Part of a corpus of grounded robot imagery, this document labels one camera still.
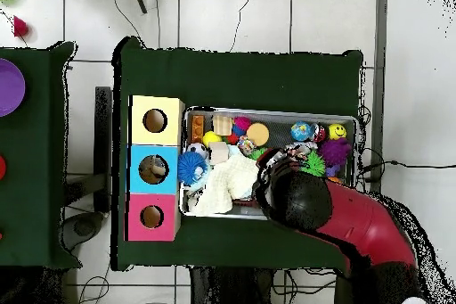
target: white towel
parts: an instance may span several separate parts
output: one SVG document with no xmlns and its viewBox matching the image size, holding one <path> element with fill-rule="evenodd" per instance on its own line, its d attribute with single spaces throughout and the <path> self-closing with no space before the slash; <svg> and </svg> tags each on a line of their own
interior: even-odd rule
<svg viewBox="0 0 456 304">
<path fill-rule="evenodd" d="M 192 213 L 206 216 L 228 212 L 232 209 L 232 200 L 245 195 L 257 180 L 257 174 L 256 162 L 241 154 L 215 165 Z"/>
</svg>

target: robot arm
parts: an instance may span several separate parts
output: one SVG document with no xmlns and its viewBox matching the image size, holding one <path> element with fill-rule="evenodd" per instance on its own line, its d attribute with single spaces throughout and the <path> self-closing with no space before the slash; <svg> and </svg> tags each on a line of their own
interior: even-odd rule
<svg viewBox="0 0 456 304">
<path fill-rule="evenodd" d="M 427 304 L 411 243 L 388 209 L 277 154 L 258 160 L 254 195 L 265 215 L 336 245 L 349 264 L 354 304 Z"/>
</svg>

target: green felt surface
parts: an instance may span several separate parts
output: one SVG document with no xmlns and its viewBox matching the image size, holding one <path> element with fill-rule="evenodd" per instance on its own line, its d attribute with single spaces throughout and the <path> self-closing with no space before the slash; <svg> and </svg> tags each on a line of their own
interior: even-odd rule
<svg viewBox="0 0 456 304">
<path fill-rule="evenodd" d="M 0 181 L 1 266 L 77 267 L 59 243 L 63 206 L 64 63 L 74 49 L 0 48 L 0 58 L 22 72 L 20 107 L 0 118 L 0 154 L 7 170 Z"/>
<path fill-rule="evenodd" d="M 207 105 L 357 117 L 362 54 L 121 51 L 120 165 L 126 165 L 127 97 L 178 97 Z M 120 168 L 119 181 L 126 180 Z M 267 221 L 183 217 L 174 242 L 125 242 L 125 195 L 119 197 L 118 264 L 243 267 L 345 267 L 338 249 Z"/>
</svg>

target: purple disc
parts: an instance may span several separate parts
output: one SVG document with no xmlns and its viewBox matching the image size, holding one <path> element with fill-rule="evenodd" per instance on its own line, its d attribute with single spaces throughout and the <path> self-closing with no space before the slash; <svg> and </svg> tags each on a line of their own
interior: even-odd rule
<svg viewBox="0 0 456 304">
<path fill-rule="evenodd" d="M 25 80 L 12 62 L 0 59 L 0 117 L 15 111 L 25 95 Z"/>
</svg>

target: box hole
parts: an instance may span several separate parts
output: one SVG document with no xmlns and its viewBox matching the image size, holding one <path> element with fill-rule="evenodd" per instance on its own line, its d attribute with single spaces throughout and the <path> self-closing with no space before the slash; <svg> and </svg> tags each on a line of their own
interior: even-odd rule
<svg viewBox="0 0 456 304">
<path fill-rule="evenodd" d="M 159 206 L 147 206 L 141 211 L 141 223 L 147 228 L 158 228 L 163 223 L 163 211 Z"/>
<path fill-rule="evenodd" d="M 160 109 L 150 109 L 144 114 L 142 123 L 149 132 L 158 133 L 167 126 L 167 115 Z"/>
<path fill-rule="evenodd" d="M 167 162 L 161 156 L 154 154 L 146 156 L 139 164 L 139 175 L 149 185 L 163 182 L 169 173 Z"/>
</svg>

